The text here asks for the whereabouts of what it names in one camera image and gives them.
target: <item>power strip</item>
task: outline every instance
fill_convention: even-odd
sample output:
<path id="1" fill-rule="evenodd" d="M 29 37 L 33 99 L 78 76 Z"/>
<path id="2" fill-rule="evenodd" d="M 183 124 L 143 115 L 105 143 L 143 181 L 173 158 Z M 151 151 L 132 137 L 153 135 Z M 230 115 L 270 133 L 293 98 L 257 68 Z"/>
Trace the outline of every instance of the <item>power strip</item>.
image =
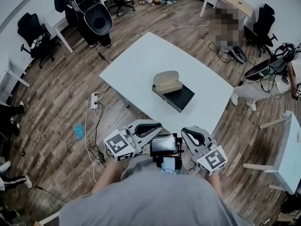
<path id="1" fill-rule="evenodd" d="M 92 93 L 91 94 L 91 109 L 97 109 L 98 108 L 98 94 Z"/>

